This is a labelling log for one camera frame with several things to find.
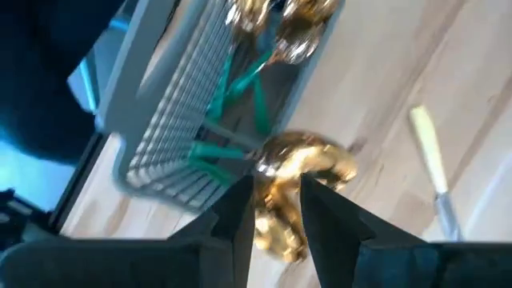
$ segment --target dish rack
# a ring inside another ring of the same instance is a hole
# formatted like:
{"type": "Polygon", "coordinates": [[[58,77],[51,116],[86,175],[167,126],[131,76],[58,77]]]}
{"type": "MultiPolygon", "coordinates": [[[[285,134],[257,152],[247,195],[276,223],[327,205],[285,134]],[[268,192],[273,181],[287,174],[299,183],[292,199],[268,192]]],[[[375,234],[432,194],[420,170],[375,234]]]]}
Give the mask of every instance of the dish rack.
{"type": "MultiPolygon", "coordinates": [[[[182,0],[178,8],[181,19],[145,77],[159,35],[176,6],[173,1],[139,0],[100,103],[97,124],[123,140],[113,171],[121,191],[200,212],[219,199],[238,175],[221,168],[218,159],[191,157],[198,141],[207,141],[205,134],[214,134],[224,139],[222,146],[215,143],[220,150],[243,154],[261,145],[263,139],[206,119],[231,43],[230,28],[225,24],[228,1],[182,0]]],[[[322,42],[329,33],[328,29],[322,42]]],[[[274,131],[286,125],[322,47],[323,43],[301,68],[277,68],[300,71],[289,81],[289,89],[276,92],[265,86],[267,97],[286,94],[275,115],[274,131]]],[[[250,58],[244,53],[240,58],[248,63],[250,58]]],[[[266,78],[272,77],[263,74],[262,80],[266,78]]]]}

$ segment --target gold spoon bowl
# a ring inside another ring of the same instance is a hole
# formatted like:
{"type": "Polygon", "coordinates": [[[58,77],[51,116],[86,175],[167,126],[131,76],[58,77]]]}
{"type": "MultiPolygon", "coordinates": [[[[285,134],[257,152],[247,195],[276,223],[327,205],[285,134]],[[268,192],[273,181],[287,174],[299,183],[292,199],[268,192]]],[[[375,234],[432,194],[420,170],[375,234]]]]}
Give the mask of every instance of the gold spoon bowl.
{"type": "Polygon", "coordinates": [[[278,28],[274,50],[263,55],[242,76],[235,79],[228,89],[228,95],[232,98],[241,95],[266,66],[276,62],[299,64],[307,59],[317,49],[323,31],[323,24],[311,26],[300,19],[282,23],[278,28]]]}
{"type": "Polygon", "coordinates": [[[266,25],[270,11],[270,0],[231,1],[226,24],[231,25],[236,42],[247,34],[258,35],[266,25]]]}
{"type": "Polygon", "coordinates": [[[318,134],[289,131],[268,139],[251,157],[257,171],[254,243],[285,262],[304,259],[307,239],[298,203],[301,174],[312,174],[340,192],[357,173],[353,156],[318,134]]]}
{"type": "Polygon", "coordinates": [[[338,8],[340,0],[287,0],[283,19],[304,18],[312,23],[324,22],[338,8]]]}

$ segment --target light wood surface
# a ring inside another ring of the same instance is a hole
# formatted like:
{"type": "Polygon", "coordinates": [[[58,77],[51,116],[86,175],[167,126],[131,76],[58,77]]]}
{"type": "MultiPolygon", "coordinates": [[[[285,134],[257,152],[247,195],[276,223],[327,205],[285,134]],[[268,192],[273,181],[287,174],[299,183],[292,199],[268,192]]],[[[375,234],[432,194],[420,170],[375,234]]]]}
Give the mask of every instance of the light wood surface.
{"type": "MultiPolygon", "coordinates": [[[[512,239],[500,221],[503,203],[512,202],[504,176],[512,165],[512,2],[347,0],[334,25],[288,127],[346,146],[364,142],[346,196],[413,234],[442,239],[407,119],[423,103],[466,238],[512,239]]],[[[110,172],[118,146],[110,137],[62,232],[163,238],[190,221],[192,215],[116,190],[110,172]]],[[[253,255],[249,287],[319,286],[310,259],[286,267],[253,255]]]]}

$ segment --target yellow knife handle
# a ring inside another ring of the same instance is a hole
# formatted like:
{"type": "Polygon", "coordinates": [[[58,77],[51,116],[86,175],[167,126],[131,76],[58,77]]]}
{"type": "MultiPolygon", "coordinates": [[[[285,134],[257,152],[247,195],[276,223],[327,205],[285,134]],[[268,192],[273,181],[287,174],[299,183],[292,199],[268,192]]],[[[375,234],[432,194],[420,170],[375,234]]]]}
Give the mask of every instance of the yellow knife handle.
{"type": "Polygon", "coordinates": [[[417,106],[410,111],[410,121],[418,138],[430,180],[438,194],[448,191],[446,175],[442,166],[441,151],[434,123],[424,106],[417,106]]]}

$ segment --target green utensil handle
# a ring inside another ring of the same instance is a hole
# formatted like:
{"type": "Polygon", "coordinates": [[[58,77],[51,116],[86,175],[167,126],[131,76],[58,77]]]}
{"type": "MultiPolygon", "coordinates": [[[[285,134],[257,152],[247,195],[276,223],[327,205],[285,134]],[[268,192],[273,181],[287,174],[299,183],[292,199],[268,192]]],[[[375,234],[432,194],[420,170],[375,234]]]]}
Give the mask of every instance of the green utensil handle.
{"type": "Polygon", "coordinates": [[[254,78],[254,123],[256,130],[263,135],[269,135],[272,131],[269,112],[266,106],[265,93],[263,92],[262,80],[259,75],[254,78]]]}
{"type": "Polygon", "coordinates": [[[218,121],[222,116],[222,108],[224,106],[224,98],[226,97],[227,79],[230,76],[231,64],[233,63],[234,49],[230,49],[227,55],[222,74],[215,88],[214,97],[208,107],[206,116],[212,121],[218,121]]]}
{"type": "Polygon", "coordinates": [[[245,72],[239,78],[236,78],[233,83],[231,83],[230,88],[227,91],[227,98],[229,100],[235,100],[242,95],[243,91],[249,88],[249,85],[254,81],[256,76],[258,76],[258,72],[264,67],[265,63],[272,56],[272,51],[265,53],[262,55],[255,63],[249,66],[247,72],[245,72]]]}
{"type": "Polygon", "coordinates": [[[220,147],[212,143],[194,141],[190,148],[189,158],[232,158],[244,159],[246,153],[236,148],[220,147]]]}

